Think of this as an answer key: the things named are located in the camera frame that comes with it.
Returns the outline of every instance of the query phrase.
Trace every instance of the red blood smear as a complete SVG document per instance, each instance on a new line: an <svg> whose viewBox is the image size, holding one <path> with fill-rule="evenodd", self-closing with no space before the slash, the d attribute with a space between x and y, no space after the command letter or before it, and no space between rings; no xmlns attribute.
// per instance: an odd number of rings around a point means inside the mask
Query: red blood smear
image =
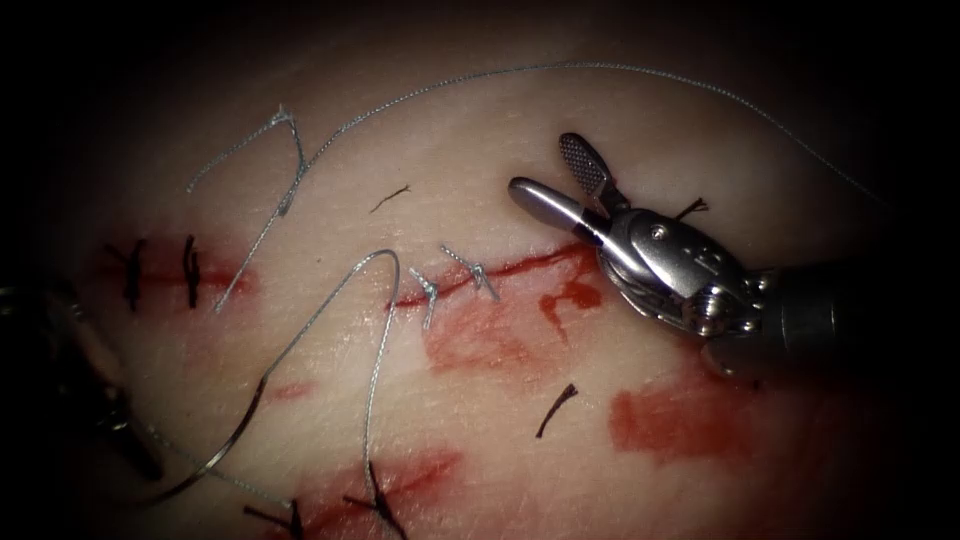
<svg viewBox="0 0 960 540"><path fill-rule="evenodd" d="M524 382L562 371L571 361L563 315L571 308L585 311L603 302L605 281L595 257L590 247L574 244L488 270L487 276L500 292L499 303L484 289L472 290L473 278L462 265L429 277L437 283L440 299L464 287L461 294L470 295L437 303L431 327L424 333L431 370L511 370ZM401 299L397 306L425 304L426 298L418 293ZM550 328L553 335L547 335Z"/></svg>
<svg viewBox="0 0 960 540"><path fill-rule="evenodd" d="M617 451L648 452L660 464L696 458L737 464L753 454L751 407L763 393L721 380L696 361L675 379L621 390L610 400L607 428Z"/></svg>
<svg viewBox="0 0 960 540"><path fill-rule="evenodd" d="M183 272L183 252L187 241L187 234L171 234L168 236L148 235L142 237L146 243L140 250L140 306L146 307L150 295L181 294L182 308L178 311L189 310L187 302L187 280ZM107 244L115 247L124 257L129 257L133 246L139 238L125 238L119 241L109 241ZM237 270L239 270L246 254L223 253L218 251L216 239L197 235L194 251L197 252L197 263L200 267L200 282L198 290L198 307L207 307L218 299L230 285ZM111 283L116 290L117 298L123 300L122 291L126 282L126 265L117 257L107 253L105 249L97 249L93 254L93 267L98 276ZM231 292L231 298L249 296L255 292L257 275L255 267L248 266L240 275Z"/></svg>
<svg viewBox="0 0 960 540"><path fill-rule="evenodd" d="M459 450L439 446L420 450L402 461L373 459L377 482L401 526L406 528L411 515L422 513L424 508L454 499L455 491L462 489L458 469L463 458ZM360 538L366 537L371 527L385 526L370 509L344 501L344 495L373 502L360 463L332 478L314 475L301 482L294 498L306 538ZM288 540L289 535L275 528L269 537Z"/></svg>

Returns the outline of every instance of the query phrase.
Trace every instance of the blood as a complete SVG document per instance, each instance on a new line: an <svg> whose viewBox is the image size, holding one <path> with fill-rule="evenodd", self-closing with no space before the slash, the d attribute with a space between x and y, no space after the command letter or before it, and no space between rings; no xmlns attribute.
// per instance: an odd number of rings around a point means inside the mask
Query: blood
<svg viewBox="0 0 960 540"><path fill-rule="evenodd" d="M605 282L595 251L582 244L509 262L488 270L501 301L474 289L462 266L436 277L438 302L431 327L423 334L433 373L484 372L521 383L552 379L576 361L570 354L571 329L586 328L584 318L603 304ZM422 293L409 294L397 306L419 309Z"/></svg>
<svg viewBox="0 0 960 540"><path fill-rule="evenodd" d="M184 233L183 235L148 235L142 237L146 240L146 243L140 251L142 271L139 282L143 291L140 304L144 309L149 310L151 296L155 300L158 296L169 297L171 294L179 293L182 293L180 294L182 301L176 303L176 305L181 306L176 312L185 312L190 309L189 287L182 265L187 236L188 234ZM138 239L124 237L120 240L111 239L107 243L116 247L120 253L126 253ZM227 289L240 268L245 254L225 253L219 247L222 244L211 237L204 238L197 235L196 242L195 251L197 252L200 273L197 289L201 302L198 307L203 308L212 306L212 303ZM117 291L121 291L124 286L126 271L123 262L104 253L102 249L95 252L93 261L92 266L95 269L95 276L106 280L114 285ZM231 297L250 296L256 292L257 283L256 265L250 265L234 285Z"/></svg>
<svg viewBox="0 0 960 540"><path fill-rule="evenodd" d="M753 455L751 409L765 394L700 367L698 345L682 349L688 359L677 377L611 398L607 428L615 450L648 453L659 464L696 458L740 464Z"/></svg>
<svg viewBox="0 0 960 540"><path fill-rule="evenodd" d="M463 462L463 452L445 445L428 447L403 459L373 458L380 489L404 527L412 515L425 508L455 501L457 491L463 489ZM365 538L372 526L381 526L373 511L344 501L344 495L372 502L359 461L332 475L311 474L300 481L294 498L305 538ZM288 540L290 536L276 527L267 537Z"/></svg>

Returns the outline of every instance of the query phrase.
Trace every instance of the black suture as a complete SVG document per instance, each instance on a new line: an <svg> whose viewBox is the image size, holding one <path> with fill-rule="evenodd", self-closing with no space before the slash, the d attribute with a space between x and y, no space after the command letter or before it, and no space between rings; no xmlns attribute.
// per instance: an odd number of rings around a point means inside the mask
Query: black suture
<svg viewBox="0 0 960 540"><path fill-rule="evenodd" d="M278 518L278 517L276 517L276 516L271 516L270 514L268 514L268 513L266 513L266 512L261 512L260 510L257 510L256 508L253 508L252 506L244 506L244 507L243 507L243 513L246 514L246 515L248 515L248 516L253 516L253 517L260 518L260 519L262 519L262 520L264 520L264 521L269 521L270 523L273 523L274 525L279 525L279 526L283 527L284 529L287 529L287 530L290 529L290 524L287 523L286 521L284 521L283 519L280 519L280 518Z"/></svg>
<svg viewBox="0 0 960 540"><path fill-rule="evenodd" d="M187 280L187 303L190 309L197 308L197 285L200 284L200 265L197 264L197 252L193 249L193 235L187 236L183 248L183 276Z"/></svg>
<svg viewBox="0 0 960 540"><path fill-rule="evenodd" d="M390 199L392 199L392 198L396 197L397 195L399 195L399 194L401 194L401 193L404 193L404 192L410 193L410 184L407 184L407 185L403 186L402 188L394 191L394 192L391 193L390 195L387 195L386 197L384 197L383 200L381 200L380 202L378 202L377 205L373 207L373 210L371 210L370 213L372 214L372 213L376 212L377 209L379 209L380 206L383 205L383 203L389 201Z"/></svg>
<svg viewBox="0 0 960 540"><path fill-rule="evenodd" d="M137 243L133 246L133 251L130 252L129 257L124 257L120 250L111 246L110 244L104 244L103 249L115 257L117 260L123 263L124 265L124 276L125 281L123 285L123 297L130 304L130 311L137 311L137 301L140 300L140 274L142 273L142 268L140 266L140 250L143 249L143 246L147 243L143 238L137 240Z"/></svg>
<svg viewBox="0 0 960 540"><path fill-rule="evenodd" d="M553 402L553 406L551 406L550 410L547 411L547 415L543 417L543 422L540 422L540 429L537 430L536 435L538 439L543 438L543 429L547 427L547 422L553 418L553 415L557 412L557 409L559 409L565 401L577 395L578 393L577 387L574 386L573 383L568 384L567 387L563 389L563 392L560 392L560 395L557 396L556 401Z"/></svg>
<svg viewBox="0 0 960 540"><path fill-rule="evenodd" d="M692 212L706 212L709 209L710 207L707 206L707 203L703 200L703 198L697 197L697 200L693 201L693 203L690 206L684 208L682 212L677 214L676 219L677 221L680 221L681 219L687 217L687 215Z"/></svg>
<svg viewBox="0 0 960 540"><path fill-rule="evenodd" d="M291 538L293 540L303 540L303 520L300 519L300 509L297 506L297 500L294 499L290 501L290 522L287 523L283 519L280 519L276 516L271 516L266 512L261 512L252 506L245 505L243 507L243 513L248 516L258 517L264 521L269 521L274 525L279 525L287 531L290 532Z"/></svg>
<svg viewBox="0 0 960 540"><path fill-rule="evenodd" d="M409 540L409 538L407 537L407 531L403 529L403 527L397 521L397 518L394 517L393 510L391 510L390 505L387 504L387 495L380 489L380 484L377 483L377 475L373 471L373 462L368 461L367 467L370 470L370 480L373 482L373 503L369 503L367 501L361 501L360 499L356 499L349 495L343 496L344 502L355 504L357 506L361 506L368 510L373 510L374 512L380 515L383 521L387 523L387 526L389 526L391 529L396 531L398 535L400 535L401 540Z"/></svg>

